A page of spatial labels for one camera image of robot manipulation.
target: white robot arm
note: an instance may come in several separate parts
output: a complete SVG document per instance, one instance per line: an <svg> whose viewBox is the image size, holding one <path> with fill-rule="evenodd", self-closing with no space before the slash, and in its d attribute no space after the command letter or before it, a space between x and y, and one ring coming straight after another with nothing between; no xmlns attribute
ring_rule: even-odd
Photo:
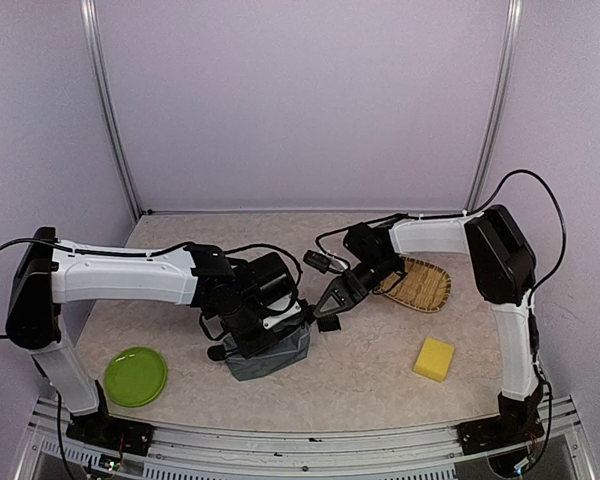
<svg viewBox="0 0 600 480"><path fill-rule="evenodd" d="M396 253L460 253L471 255L465 225L482 212L455 219L404 220L389 230ZM529 338L530 289L517 303L489 303L496 322L502 357L502 395L523 401L538 387Z"/></svg>
<svg viewBox="0 0 600 480"><path fill-rule="evenodd" d="M538 349L533 316L536 260L508 210L495 205L473 215L427 218L398 214L373 228L361 223L346 231L344 246L360 263L330 283L315 307L316 318L355 307L385 278L400 273L400 255L469 255L476 287L496 322L502 387L498 417L460 425L461 438L467 439L463 449L471 454L524 441L529 432L541 436L537 406L542 387L534 365ZM322 272L333 273L333 262L326 255L307 252L304 260Z"/></svg>
<svg viewBox="0 0 600 480"><path fill-rule="evenodd" d="M7 336L29 351L62 395L72 416L67 435L86 443L117 450L124 438L124 451L146 455L153 427L109 416L102 388L65 334L62 305L124 299L198 307L200 323L219 317L245 359L276 345L310 315L275 252L247 262L192 242L161 251L95 247L58 241L51 227L34 239L14 276Z"/></svg>

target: green plastic plate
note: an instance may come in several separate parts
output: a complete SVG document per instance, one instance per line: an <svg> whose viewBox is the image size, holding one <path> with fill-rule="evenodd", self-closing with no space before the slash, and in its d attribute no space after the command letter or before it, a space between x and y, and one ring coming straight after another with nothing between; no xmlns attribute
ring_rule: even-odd
<svg viewBox="0 0 600 480"><path fill-rule="evenodd" d="M167 364L148 347L116 355L104 373L104 391L122 407L141 407L155 400L167 383Z"/></svg>

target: white wall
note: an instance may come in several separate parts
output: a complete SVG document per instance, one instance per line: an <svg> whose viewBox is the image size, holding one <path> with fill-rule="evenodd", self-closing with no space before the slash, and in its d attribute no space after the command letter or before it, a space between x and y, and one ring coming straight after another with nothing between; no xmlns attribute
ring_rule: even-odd
<svg viewBox="0 0 600 480"><path fill-rule="evenodd" d="M564 209L565 263L538 292L540 351L557 393L573 395L600 467L600 1L524 2L487 193L517 167L545 177ZM499 200L544 274L560 247L549 199L515 180Z"/></svg>
<svg viewBox="0 0 600 480"><path fill-rule="evenodd" d="M98 109L78 1L0 0L0 244L53 225L64 238L120 245L132 227ZM0 332L22 255L0 255ZM75 338L88 305L65 309ZM0 479L42 381L0 341Z"/></svg>
<svg viewBox="0 0 600 480"><path fill-rule="evenodd" d="M143 206L461 208L508 3L98 2Z"/></svg>

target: cable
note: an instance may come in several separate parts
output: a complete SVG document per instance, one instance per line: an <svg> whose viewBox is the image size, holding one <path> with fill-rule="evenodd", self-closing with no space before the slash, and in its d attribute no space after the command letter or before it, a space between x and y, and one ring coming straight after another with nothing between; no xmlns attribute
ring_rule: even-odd
<svg viewBox="0 0 600 480"><path fill-rule="evenodd" d="M298 287L300 286L300 280L302 280L302 265L300 264L298 259L289 251L285 250L282 247L278 247L277 245L271 245L270 243L250 243L249 245L244 245L242 247L234 248L232 250L226 250L224 253L225 255L233 255L234 253L240 253L246 250L252 250L254 248L265 248L279 252L288 259L290 259L293 262L293 265L296 267L298 276L296 277L294 288L291 291L291 298L289 299L289 304L284 308L284 310L273 310L265 305L260 305L262 313L266 316L275 317L277 315L285 314L289 310L291 310L298 301L298 297L300 295L300 293L298 292Z"/></svg>
<svg viewBox="0 0 600 480"><path fill-rule="evenodd" d="M12 247L14 245L19 245L19 244L22 244L22 243L33 243L33 244L37 244L37 245L45 245L47 247L57 248L58 250L63 250L65 252L70 252L71 251L71 249L68 248L68 247L63 247L61 245L56 245L54 243L46 242L46 241L40 240L38 238L16 238L14 240L10 240L10 241L8 241L8 242L3 243L2 245L0 245L0 252L3 251L3 250L5 250L5 249L7 249L7 248L9 248L9 247ZM5 340L5 339L8 339L8 338L9 338L8 335L0 334L0 340Z"/></svg>
<svg viewBox="0 0 600 480"><path fill-rule="evenodd" d="M544 374L544 372L542 371L542 369L538 369L537 366L537 362L535 361L534 358L534 364L533 364L533 371L536 374L536 377L538 377L538 381L540 382L540 385L542 386L546 386L547 387L547 391L549 392L549 411L548 411L548 418L547 418L547 431L546 431L546 435L544 438L544 442L542 443L542 448L540 449L540 453L538 453L538 456L536 456L535 458L532 458L531 456L527 457L531 459L531 463L529 464L529 466L523 470L523 471L519 471L519 472L514 472L512 475L503 477L503 478L519 478L522 477L523 475L527 475L531 470L533 470L536 465L538 465L538 463L540 463L540 460L542 459L544 453L547 450L547 447L549 445L549 439L551 437L551 424L553 421L553 388L551 386L551 382L549 382L549 380L547 380L546 375Z"/></svg>
<svg viewBox="0 0 600 480"><path fill-rule="evenodd" d="M64 469L67 471L69 478L71 480L76 480L76 477L73 476L71 472L71 468L69 467L69 462L67 462L67 456L64 452L64 443L62 442L62 423L60 422L62 417L62 395L60 392L58 393L58 416L56 417L56 427L58 428L58 446L60 447L60 456L62 457L62 463L64 464Z"/></svg>
<svg viewBox="0 0 600 480"><path fill-rule="evenodd" d="M246 250L252 250L254 248L267 248L269 250L275 250L276 252L279 252L281 254L283 254L285 257L287 257L289 260L291 260L293 262L293 265L296 267L296 271L298 272L298 276L296 277L296 287L298 287L300 285L300 280L302 279L302 265L300 264L300 262L298 261L298 259L293 256L291 253L289 253L289 251L285 250L282 247L278 247L277 245L271 245L269 243L250 243L249 245L244 245L242 247L238 247L238 248L234 248L232 250L226 250L224 252L225 255L233 255L234 253L240 253L240 252L244 252Z"/></svg>
<svg viewBox="0 0 600 480"><path fill-rule="evenodd" d="M367 222L362 222L365 223L367 225L372 225L374 223L380 223L386 220L393 220L395 219L396 221L398 220L402 220L402 219L412 219L412 220L450 220L453 218L462 218L462 217L466 217L469 215L475 215L476 213L479 213L481 211L483 211L486 207L488 207L491 202L493 202L493 200L496 198L496 196L498 195L498 193L500 193L500 190L502 189L502 187L504 186L504 184L513 176L515 175L528 175L534 179L536 179L546 190L547 194L549 195L549 198L551 198L551 202L553 203L553 206L555 207L556 213L558 214L558 218L560 220L560 228L562 231L562 245L560 247L560 254L558 255L558 259L555 263L555 265L553 266L553 268L544 276L542 277L538 282L535 283L535 285L533 287L531 287L531 291L529 293L529 297L527 299L528 301L528 305L529 307L531 306L531 301L533 298L533 294L535 293L535 291L540 288L540 286L545 283L547 280L549 280L560 268L560 266L562 265L562 262L564 260L565 257L565 253L567 251L567 227L564 221L564 215L562 214L562 209L560 208L560 204L558 203L558 200L555 196L555 194L553 193L553 191L551 190L551 187L549 187L549 185L547 184L547 182L537 173L531 171L531 170L527 170L525 168L519 168L516 170L512 170L509 173L507 173L504 177L502 177L502 179L500 180L500 182L498 182L498 185L496 186L496 188L494 189L493 193L489 196L489 198L487 198L487 200L485 202L483 202L479 207L469 211L469 212L462 212L462 213L450 213L450 214L443 214L443 215L425 215L425 216L414 216L411 215L409 213L396 213L393 215L389 215L386 217L382 217L382 218L378 218L375 220L370 220ZM318 235L315 239L315 243L318 246L318 248L322 251L322 253L324 253L325 255L328 255L330 257L336 258L342 262L344 262L347 265L347 268L351 268L351 264L341 258L338 257L337 255L334 255L333 253L327 251L321 243L321 240L323 238L326 237L330 237L332 235L336 235L338 233L342 233L342 232L346 232L347 230L349 230L349 228L351 228L351 226L347 226L347 227L342 227L342 228L338 228L336 230L331 230L329 232L325 232L321 235Z"/></svg>
<svg viewBox="0 0 600 480"><path fill-rule="evenodd" d="M402 218L405 218L404 215L405 214L402 214L402 213L394 213L394 214L391 214L391 215L387 215L386 217L375 218L373 220L367 220L365 222L360 222L360 223L364 223L365 225L374 225L376 223L381 223L381 222L384 222L386 220L393 220L393 219L401 220ZM320 249L320 251L322 253L324 253L328 257L335 258L336 260L339 260L342 263L344 263L347 266L346 267L347 270L351 269L351 263L346 258L339 257L335 253L332 253L329 250L327 250L326 248L324 248L324 246L322 245L322 239L327 238L327 237L331 237L333 235L337 235L338 233L346 232L347 230L349 230L349 228L351 228L351 225L347 225L346 227L337 228L335 230L331 230L331 231L328 231L328 232L321 233L314 240L316 246Z"/></svg>

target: table surface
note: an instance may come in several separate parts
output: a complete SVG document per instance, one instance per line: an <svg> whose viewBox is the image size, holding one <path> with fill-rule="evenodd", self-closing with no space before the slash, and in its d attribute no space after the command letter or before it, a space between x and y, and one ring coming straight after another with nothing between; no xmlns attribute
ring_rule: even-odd
<svg viewBox="0 0 600 480"><path fill-rule="evenodd" d="M228 250L275 243L299 258L322 232L373 218L369 213L242 213L144 216L128 246L160 248L181 241ZM326 242L343 253L341 238ZM251 259L260 251L245 252ZM102 380L121 350L145 345L169 367L162 394L128 409L108 402L111 413L146 421L250 431L359 431L457 421L497 412L501 383L495 322L474 286L468 257L419 254L451 276L448 303L419 313L385 297L370 296L340 317L342 331L312 327L308 357L268 377L238 382L224 364L208 360L210 342L198 311L147 301L99 301L78 341L88 372ZM331 280L304 268L301 296L315 303ZM456 350L447 379L414 373L427 336Z"/></svg>

